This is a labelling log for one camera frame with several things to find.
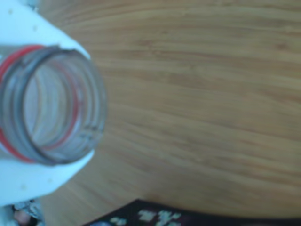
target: wooden table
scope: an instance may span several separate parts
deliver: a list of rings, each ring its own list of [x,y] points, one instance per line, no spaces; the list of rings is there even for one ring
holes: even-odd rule
[[[91,53],[109,101],[96,155],[43,198],[78,226],[136,198],[301,216],[301,2],[54,0],[41,14]]]

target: red rubber seal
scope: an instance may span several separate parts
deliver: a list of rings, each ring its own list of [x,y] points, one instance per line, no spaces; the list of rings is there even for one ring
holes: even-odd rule
[[[24,55],[37,50],[41,49],[44,46],[41,45],[33,45],[33,46],[27,46],[25,48],[19,49],[13,54],[9,55],[0,65],[0,82],[3,80],[3,76],[6,72],[6,70],[19,58],[23,57]],[[25,161],[25,162],[33,162],[31,159],[26,158],[25,156],[21,155],[5,138],[4,133],[2,129],[0,129],[0,143],[16,158]]]

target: dark fabric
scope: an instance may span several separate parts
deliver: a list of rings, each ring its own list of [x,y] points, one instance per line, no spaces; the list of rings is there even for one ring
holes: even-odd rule
[[[136,200],[84,226],[301,226],[301,218],[232,218]]]

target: tabletop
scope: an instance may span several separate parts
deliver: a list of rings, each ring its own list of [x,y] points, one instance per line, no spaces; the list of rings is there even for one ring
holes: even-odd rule
[[[230,216],[301,216],[301,2],[54,0],[108,92],[93,160],[42,199],[50,226],[136,198]]]

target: transparent glass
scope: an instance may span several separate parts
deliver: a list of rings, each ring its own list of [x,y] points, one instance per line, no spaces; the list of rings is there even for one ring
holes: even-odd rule
[[[16,51],[4,49],[0,55]],[[35,162],[64,164],[85,156],[102,136],[106,111],[101,76],[75,50],[30,51],[11,64],[0,84],[3,134]]]

